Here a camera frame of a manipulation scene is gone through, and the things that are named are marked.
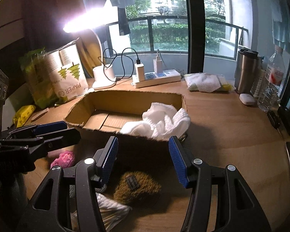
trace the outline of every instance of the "wooden table top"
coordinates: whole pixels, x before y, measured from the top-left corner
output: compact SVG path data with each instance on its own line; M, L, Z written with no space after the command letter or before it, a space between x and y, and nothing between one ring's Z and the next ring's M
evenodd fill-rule
M110 90L181 93L191 118L185 147L209 165L223 168L228 164L235 165L259 200L272 229L287 217L290 212L290 171L285 142L257 106L243 105L235 92L190 92L185 81L135 89L130 80L122 80ZM50 108L47 114L33 123L63 120L79 100ZM28 198L32 197L47 174L50 161L43 158L35 164L36 169L25 175ZM165 195L169 194L166 208L158 212L132 210L112 231L180 231L191 190L183 189L176 182L174 170L166 172L168 174L170 178L167 176L166 179L174 179L175 188L180 190L165 189ZM208 231L214 229L216 191L213 188Z

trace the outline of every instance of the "yellow package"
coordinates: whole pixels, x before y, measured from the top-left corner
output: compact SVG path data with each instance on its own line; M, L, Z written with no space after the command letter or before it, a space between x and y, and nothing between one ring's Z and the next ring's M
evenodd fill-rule
M16 113L13 118L13 123L16 127L22 127L29 117L32 115L36 107L34 105L25 105L22 106Z

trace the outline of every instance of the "bright light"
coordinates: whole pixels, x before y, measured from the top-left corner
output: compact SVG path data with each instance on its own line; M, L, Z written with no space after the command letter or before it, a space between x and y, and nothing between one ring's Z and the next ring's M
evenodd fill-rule
M68 22L63 30L66 33L78 32L116 21L118 21L117 7L112 7L110 0L107 0L103 8L94 8L87 11L84 15Z

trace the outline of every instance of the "white power strip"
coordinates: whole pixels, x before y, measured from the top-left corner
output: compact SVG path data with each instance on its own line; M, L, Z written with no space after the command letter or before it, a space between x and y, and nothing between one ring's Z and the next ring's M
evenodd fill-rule
M171 82L177 82L181 80L181 75L174 69L164 70L162 73L148 72L145 73L145 80L139 81L137 75L132 76L131 85L135 88L141 88L152 85L159 85Z

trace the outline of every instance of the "plastic water bottle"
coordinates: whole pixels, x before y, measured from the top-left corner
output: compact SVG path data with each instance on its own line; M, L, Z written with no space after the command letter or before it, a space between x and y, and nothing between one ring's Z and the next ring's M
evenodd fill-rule
M264 112L271 110L272 106L279 100L278 89L285 73L282 52L282 48L275 46L275 53L270 57L268 62L263 82L264 89L258 100L258 106Z

